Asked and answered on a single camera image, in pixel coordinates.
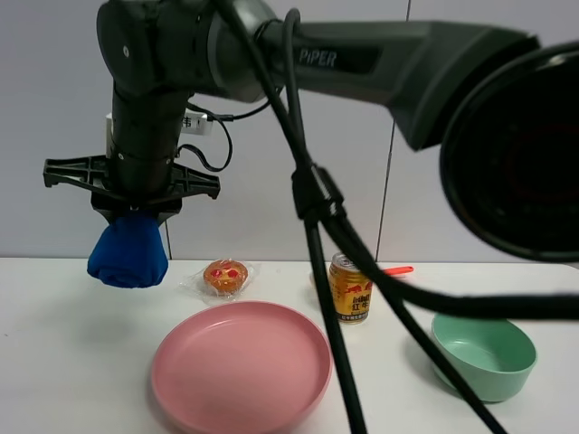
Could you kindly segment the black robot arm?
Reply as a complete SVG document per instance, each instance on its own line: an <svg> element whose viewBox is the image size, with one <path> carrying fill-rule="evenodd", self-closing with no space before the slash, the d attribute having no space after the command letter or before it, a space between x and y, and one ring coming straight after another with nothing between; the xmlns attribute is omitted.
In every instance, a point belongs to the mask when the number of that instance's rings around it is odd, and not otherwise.
<svg viewBox="0 0 579 434"><path fill-rule="evenodd" d="M298 162L300 217L339 204L295 127L299 90L385 107L407 145L440 148L459 220L507 254L578 259L578 44L443 21L304 23L262 1L108 1L96 18L113 79L112 140L101 156L49 159L47 187L71 184L113 221L131 208L159 222L184 198L216 197L214 168L176 162L196 94L266 99Z"/></svg>

